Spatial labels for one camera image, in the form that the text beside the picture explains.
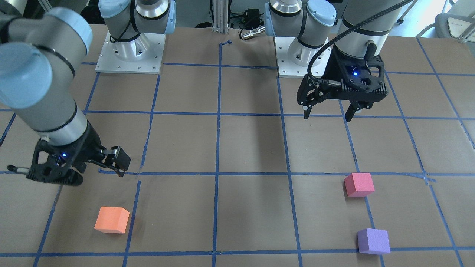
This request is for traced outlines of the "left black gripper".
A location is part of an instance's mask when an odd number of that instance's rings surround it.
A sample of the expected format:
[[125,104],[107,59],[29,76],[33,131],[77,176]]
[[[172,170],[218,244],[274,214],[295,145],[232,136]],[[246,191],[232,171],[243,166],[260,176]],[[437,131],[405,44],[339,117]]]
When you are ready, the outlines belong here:
[[[350,101],[346,122],[351,122],[355,113],[362,109],[372,108],[373,102],[383,100],[387,96],[384,62],[376,55],[376,49],[375,44],[370,44],[364,49],[363,58],[357,59],[334,48],[326,69],[327,80],[305,74],[296,94],[297,103],[304,110],[304,119],[309,118],[312,107],[327,99]],[[341,85],[331,86],[330,80]]]

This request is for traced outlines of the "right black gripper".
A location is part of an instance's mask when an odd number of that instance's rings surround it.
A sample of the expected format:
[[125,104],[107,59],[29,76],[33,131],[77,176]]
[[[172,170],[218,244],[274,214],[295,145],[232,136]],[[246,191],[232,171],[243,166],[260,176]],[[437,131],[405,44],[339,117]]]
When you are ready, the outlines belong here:
[[27,179],[47,184],[79,186],[86,163],[112,169],[119,177],[124,177],[131,158],[120,147],[106,149],[90,123],[84,134],[75,142],[65,146],[52,146],[39,140],[33,154]]

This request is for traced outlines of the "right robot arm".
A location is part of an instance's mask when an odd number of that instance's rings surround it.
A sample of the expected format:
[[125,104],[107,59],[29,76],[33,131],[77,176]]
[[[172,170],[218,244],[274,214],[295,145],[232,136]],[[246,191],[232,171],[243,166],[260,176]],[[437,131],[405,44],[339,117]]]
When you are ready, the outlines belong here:
[[25,0],[1,1],[1,102],[40,139],[29,167],[9,171],[46,184],[78,186],[86,164],[124,176],[130,157],[107,149],[68,91],[88,54],[93,32],[66,7],[53,7],[38,20],[24,17]]

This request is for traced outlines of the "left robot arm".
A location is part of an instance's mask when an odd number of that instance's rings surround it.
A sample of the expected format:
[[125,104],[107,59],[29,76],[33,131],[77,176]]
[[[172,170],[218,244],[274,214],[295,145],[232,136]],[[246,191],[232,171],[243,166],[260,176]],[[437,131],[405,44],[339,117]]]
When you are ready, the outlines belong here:
[[345,120],[387,96],[380,51],[407,0],[349,0],[338,34],[328,39],[338,20],[327,0],[270,0],[264,22],[271,37],[293,37],[290,55],[307,69],[296,94],[308,119],[326,100],[350,102]]

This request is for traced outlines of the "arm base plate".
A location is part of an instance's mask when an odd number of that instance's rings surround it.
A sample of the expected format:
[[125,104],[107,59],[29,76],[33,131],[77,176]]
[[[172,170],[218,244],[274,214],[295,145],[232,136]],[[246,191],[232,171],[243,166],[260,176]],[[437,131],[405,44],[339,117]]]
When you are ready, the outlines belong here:
[[[279,76],[282,78],[302,78],[307,74],[310,60],[318,49],[304,47],[295,37],[275,37],[275,54]],[[312,74],[321,77],[327,66],[331,48],[319,55],[312,66]]]
[[107,33],[95,71],[117,74],[160,74],[166,35],[142,33],[131,42],[112,43]]

